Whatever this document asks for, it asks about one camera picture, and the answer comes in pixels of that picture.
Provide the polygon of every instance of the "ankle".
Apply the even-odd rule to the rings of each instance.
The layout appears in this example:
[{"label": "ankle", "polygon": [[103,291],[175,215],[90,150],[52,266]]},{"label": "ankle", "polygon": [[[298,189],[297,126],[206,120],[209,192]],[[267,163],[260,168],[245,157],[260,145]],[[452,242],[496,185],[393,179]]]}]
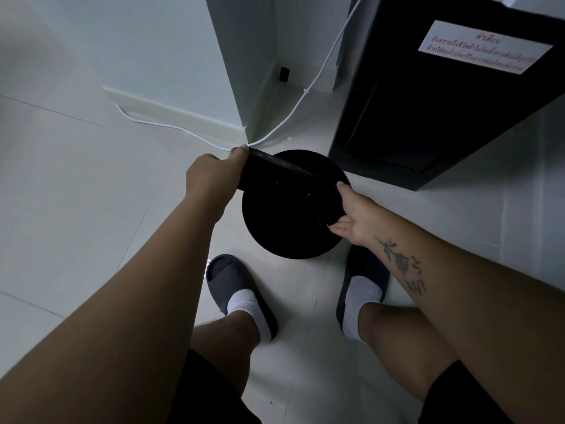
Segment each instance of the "ankle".
[{"label": "ankle", "polygon": [[253,317],[242,310],[236,310],[226,315],[223,320],[226,321],[250,346],[254,349],[260,342],[259,331]]},{"label": "ankle", "polygon": [[373,344],[374,327],[382,310],[382,304],[368,302],[364,304],[359,311],[359,337],[370,347],[372,347]]}]

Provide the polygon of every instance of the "white baseboard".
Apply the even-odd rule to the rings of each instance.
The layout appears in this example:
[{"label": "white baseboard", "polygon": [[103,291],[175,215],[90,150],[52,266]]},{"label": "white baseboard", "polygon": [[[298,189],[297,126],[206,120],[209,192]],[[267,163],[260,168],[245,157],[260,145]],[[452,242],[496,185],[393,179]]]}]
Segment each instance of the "white baseboard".
[{"label": "white baseboard", "polygon": [[209,117],[166,106],[156,101],[110,87],[105,86],[104,92],[128,113],[137,113],[155,119],[160,123],[184,127],[205,138],[222,140],[233,144],[234,147],[247,144],[247,135],[244,127],[237,127]]},{"label": "white baseboard", "polygon": [[279,70],[279,64],[275,61],[271,67],[271,70],[269,71],[269,74],[267,75],[267,77],[265,77],[261,93],[255,101],[255,105],[251,110],[249,119],[245,124],[245,135],[247,136],[247,142],[249,143],[257,141],[261,138],[256,137],[255,134],[257,132],[259,122],[263,118],[265,110],[269,105],[269,101],[271,100],[271,96],[273,94],[273,91],[275,90],[275,85],[279,81]]},{"label": "white baseboard", "polygon": [[[290,73],[288,75],[288,83],[303,88],[307,88],[320,71],[320,66],[314,65],[284,64],[283,66],[290,70]],[[318,81],[316,81],[312,89],[320,90],[322,92],[333,92],[335,79],[337,78],[337,72],[337,65],[326,65],[320,75],[320,78],[318,79]]]}]

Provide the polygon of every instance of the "black circular object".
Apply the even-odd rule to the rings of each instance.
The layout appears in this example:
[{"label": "black circular object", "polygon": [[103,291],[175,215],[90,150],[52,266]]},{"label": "black circular object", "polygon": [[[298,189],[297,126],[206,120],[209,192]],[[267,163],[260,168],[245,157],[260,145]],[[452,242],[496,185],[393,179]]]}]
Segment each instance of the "black circular object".
[{"label": "black circular object", "polygon": [[[345,173],[319,153],[286,150],[275,156],[323,178],[325,183],[349,184]],[[327,225],[345,214],[339,195],[336,198],[335,193],[310,192],[303,186],[285,188],[282,184],[283,178],[260,193],[244,192],[244,221],[255,241],[273,254],[289,259],[309,259],[334,248],[341,237],[331,233]]]}]

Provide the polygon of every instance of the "person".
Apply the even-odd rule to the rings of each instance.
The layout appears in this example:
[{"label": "person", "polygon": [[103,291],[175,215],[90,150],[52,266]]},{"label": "person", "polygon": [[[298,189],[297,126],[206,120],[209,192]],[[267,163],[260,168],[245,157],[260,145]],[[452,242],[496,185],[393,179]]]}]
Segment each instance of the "person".
[{"label": "person", "polygon": [[[206,271],[225,317],[193,327],[212,229],[246,158],[195,160],[149,241],[1,380],[0,422],[258,422],[240,396],[277,324],[234,256]],[[565,294],[337,188],[346,215],[329,229],[354,244],[340,327],[424,402],[420,422],[565,420]],[[380,303],[389,272],[417,307]]]}]

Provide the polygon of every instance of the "white cable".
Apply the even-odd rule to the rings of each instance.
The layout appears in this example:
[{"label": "white cable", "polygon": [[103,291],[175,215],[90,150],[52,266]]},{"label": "white cable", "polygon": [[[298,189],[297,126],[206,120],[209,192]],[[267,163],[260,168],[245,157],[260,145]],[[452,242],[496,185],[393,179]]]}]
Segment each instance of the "white cable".
[{"label": "white cable", "polygon": [[[279,127],[283,126],[287,120],[290,119],[290,117],[293,115],[293,113],[296,111],[296,109],[298,108],[298,106],[300,105],[300,103],[302,102],[302,100],[304,99],[304,97],[306,96],[306,94],[308,94],[310,92],[310,89],[312,89],[312,86],[314,86],[314,84],[316,83],[316,81],[320,78],[322,72],[324,71],[324,68],[326,66],[326,64],[329,61],[330,56],[332,56],[333,50],[335,49],[335,46],[337,45],[337,42],[339,41],[340,37],[343,35],[343,32],[345,31],[345,27],[348,25],[349,20],[351,19],[351,16],[353,16],[353,13],[355,13],[355,10],[357,10],[357,7],[359,6],[359,4],[361,3],[361,0],[357,0],[357,2],[355,3],[355,6],[353,6],[353,9],[351,9],[351,12],[349,12],[348,18],[345,20],[345,23],[343,24],[343,27],[341,27],[341,31],[340,33],[337,35],[337,37],[335,38],[335,41],[333,42],[332,48],[329,50],[328,56],[325,57],[325,61],[321,66],[320,71],[318,71],[318,74],[316,75],[316,77],[314,78],[314,81],[304,90],[304,93],[302,94],[302,96],[300,97],[300,99],[298,100],[298,102],[296,103],[296,105],[294,106],[294,108],[291,110],[291,112],[288,114],[288,116],[286,116],[284,118],[284,120],[282,122],[280,122],[269,134],[265,135],[263,138],[261,138],[258,141],[254,141],[251,144],[249,144],[249,146],[257,146],[259,143],[264,142],[266,139],[268,139],[273,132],[275,132],[277,129],[279,129]],[[118,108],[118,110],[120,110],[120,113],[122,113],[125,117],[127,117],[129,120],[132,120],[134,122],[137,123],[144,123],[146,125],[154,125],[156,127],[171,127],[173,129],[179,129],[181,131],[186,132],[187,134],[193,135],[196,138],[199,138],[200,140],[204,141],[205,143],[211,145],[212,147],[215,147],[216,149],[220,149],[220,150],[225,150],[225,151],[230,151],[231,149],[226,149],[220,146],[217,146],[216,144],[209,142],[207,139],[201,137],[200,135],[195,134],[194,132],[189,131],[188,129],[184,129],[183,127],[177,127],[174,125],[166,125],[164,123],[156,123],[156,122],[149,122],[146,120],[139,120],[139,119],[134,119],[133,117],[128,116],[125,111],[122,110],[122,108],[120,106],[118,106],[116,104],[116,107]]]}]

